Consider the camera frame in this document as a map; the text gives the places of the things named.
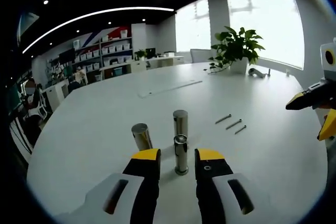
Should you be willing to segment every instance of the potted plant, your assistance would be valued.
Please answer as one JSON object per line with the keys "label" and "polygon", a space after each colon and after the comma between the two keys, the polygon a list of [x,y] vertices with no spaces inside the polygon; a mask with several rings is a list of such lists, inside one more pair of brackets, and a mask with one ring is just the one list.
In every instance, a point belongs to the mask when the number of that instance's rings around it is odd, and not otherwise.
{"label": "potted plant", "polygon": [[216,50],[216,57],[210,57],[210,69],[230,67],[232,72],[245,74],[247,61],[255,64],[259,58],[256,49],[265,50],[258,44],[257,39],[262,39],[255,30],[247,30],[242,27],[237,33],[232,28],[225,26],[228,31],[216,33],[219,44],[212,45]]}
{"label": "potted plant", "polygon": [[140,49],[135,52],[135,60],[144,60],[147,56],[147,52],[145,50]]}

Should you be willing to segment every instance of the stainless steel cylinder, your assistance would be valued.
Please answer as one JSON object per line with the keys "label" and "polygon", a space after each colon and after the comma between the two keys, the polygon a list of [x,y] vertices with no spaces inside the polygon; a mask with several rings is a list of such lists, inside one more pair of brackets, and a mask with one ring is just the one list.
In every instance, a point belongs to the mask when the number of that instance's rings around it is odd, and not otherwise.
{"label": "stainless steel cylinder", "polygon": [[185,110],[175,110],[173,113],[174,117],[174,131],[175,135],[179,134],[188,137],[188,112]]}
{"label": "stainless steel cylinder", "polygon": [[132,127],[131,131],[140,151],[153,148],[147,124],[138,123]]}
{"label": "stainless steel cylinder", "polygon": [[179,175],[185,175],[188,173],[188,142],[185,135],[179,134],[174,137],[174,149],[176,158],[175,172]]}

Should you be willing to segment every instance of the screw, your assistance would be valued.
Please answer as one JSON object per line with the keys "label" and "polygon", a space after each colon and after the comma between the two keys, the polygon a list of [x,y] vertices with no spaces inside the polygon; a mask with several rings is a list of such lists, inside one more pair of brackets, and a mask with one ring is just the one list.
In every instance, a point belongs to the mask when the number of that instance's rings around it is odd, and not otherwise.
{"label": "screw", "polygon": [[226,127],[226,129],[228,130],[229,128],[231,128],[231,127],[233,127],[233,126],[235,126],[236,124],[241,123],[241,122],[242,122],[242,120],[239,119],[239,121],[237,121],[237,122],[235,122],[235,123],[229,125],[228,127]]}
{"label": "screw", "polygon": [[245,129],[247,126],[246,125],[244,125],[244,127],[242,127],[240,130],[238,130],[238,131],[236,131],[235,132],[235,135],[237,134],[237,133],[239,133],[239,132],[241,132],[243,129]]}
{"label": "screw", "polygon": [[220,123],[221,121],[224,121],[225,119],[228,119],[228,118],[230,118],[230,117],[231,117],[231,114],[229,114],[229,115],[223,117],[222,119],[219,119],[217,122],[215,122],[215,124]]}

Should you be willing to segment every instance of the green plant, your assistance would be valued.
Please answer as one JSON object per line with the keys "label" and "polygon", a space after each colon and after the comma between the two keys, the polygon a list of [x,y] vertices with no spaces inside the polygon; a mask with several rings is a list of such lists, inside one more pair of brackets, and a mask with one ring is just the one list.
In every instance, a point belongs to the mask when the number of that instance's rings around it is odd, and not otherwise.
{"label": "green plant", "polygon": [[216,49],[216,58],[210,57],[210,69],[227,68],[236,60],[246,57],[250,64],[255,64],[259,58],[256,49],[265,50],[258,44],[257,39],[262,39],[255,30],[247,30],[242,27],[237,33],[231,27],[225,26],[228,31],[216,33],[219,44],[212,45]]}
{"label": "green plant", "polygon": [[139,51],[135,52],[135,59],[139,60],[141,57],[147,57],[147,52],[145,50],[140,49]]}

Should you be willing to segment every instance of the window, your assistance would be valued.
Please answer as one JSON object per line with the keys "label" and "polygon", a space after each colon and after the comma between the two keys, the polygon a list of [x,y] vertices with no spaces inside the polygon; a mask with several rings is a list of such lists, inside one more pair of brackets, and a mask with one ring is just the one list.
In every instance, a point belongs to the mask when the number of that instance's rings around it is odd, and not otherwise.
{"label": "window", "polygon": [[303,70],[303,29],[295,0],[228,0],[230,27],[254,29],[266,50],[261,58]]}
{"label": "window", "polygon": [[210,49],[208,0],[198,0],[179,9],[175,16],[176,51]]}

